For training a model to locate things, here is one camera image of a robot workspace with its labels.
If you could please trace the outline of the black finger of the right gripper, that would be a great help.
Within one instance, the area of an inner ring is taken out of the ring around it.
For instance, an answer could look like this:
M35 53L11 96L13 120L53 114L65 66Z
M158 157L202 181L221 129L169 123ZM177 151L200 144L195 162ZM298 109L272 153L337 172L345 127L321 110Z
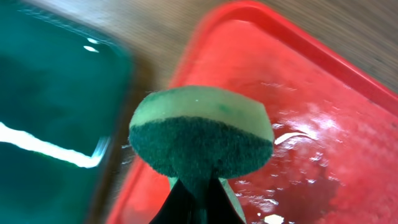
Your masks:
M238 203L227 180L211 179L206 198L207 224L245 224Z

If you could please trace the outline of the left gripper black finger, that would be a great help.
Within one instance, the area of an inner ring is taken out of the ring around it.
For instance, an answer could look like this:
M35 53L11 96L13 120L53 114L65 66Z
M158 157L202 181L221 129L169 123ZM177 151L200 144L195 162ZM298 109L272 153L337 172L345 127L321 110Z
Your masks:
M149 224L194 224L195 199L178 180Z

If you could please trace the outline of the green yellow sponge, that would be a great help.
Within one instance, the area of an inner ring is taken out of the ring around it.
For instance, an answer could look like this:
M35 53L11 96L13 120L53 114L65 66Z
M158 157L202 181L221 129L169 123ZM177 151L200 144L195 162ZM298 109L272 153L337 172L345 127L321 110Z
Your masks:
M129 142L156 172L180 180L195 199L195 223L207 224L211 179L262 168L274 134L262 103L210 86L183 86L146 96L129 124Z

